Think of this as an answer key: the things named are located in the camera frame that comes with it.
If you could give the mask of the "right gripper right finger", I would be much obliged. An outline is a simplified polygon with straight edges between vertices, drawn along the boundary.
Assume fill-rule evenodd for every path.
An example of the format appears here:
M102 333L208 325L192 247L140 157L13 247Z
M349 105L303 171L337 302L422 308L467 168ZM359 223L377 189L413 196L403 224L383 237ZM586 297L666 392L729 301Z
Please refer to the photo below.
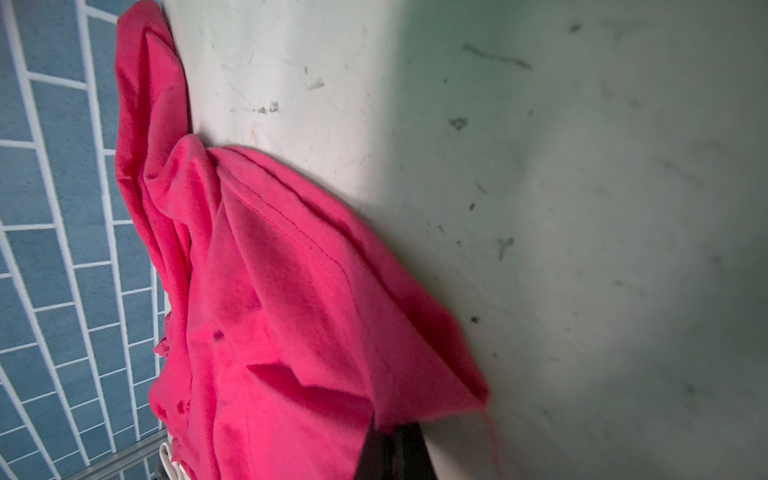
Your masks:
M418 423L399 426L395 431L394 478L398 480L437 479Z

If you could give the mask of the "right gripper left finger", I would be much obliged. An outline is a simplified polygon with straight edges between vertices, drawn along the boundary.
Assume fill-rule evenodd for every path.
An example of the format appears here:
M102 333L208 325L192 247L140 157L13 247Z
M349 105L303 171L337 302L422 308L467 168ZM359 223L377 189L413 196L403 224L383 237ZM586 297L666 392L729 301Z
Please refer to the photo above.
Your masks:
M355 470L354 480L395 478L395 437L369 427Z

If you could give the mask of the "magenta t shirt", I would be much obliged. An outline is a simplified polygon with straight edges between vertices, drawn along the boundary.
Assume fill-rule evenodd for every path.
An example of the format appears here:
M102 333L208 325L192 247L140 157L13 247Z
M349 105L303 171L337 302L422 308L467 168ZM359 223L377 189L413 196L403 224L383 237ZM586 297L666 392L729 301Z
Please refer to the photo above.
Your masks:
M350 479L370 430L482 411L455 317L332 195L206 147L160 6L117 23L116 180L169 295L151 385L192 479Z

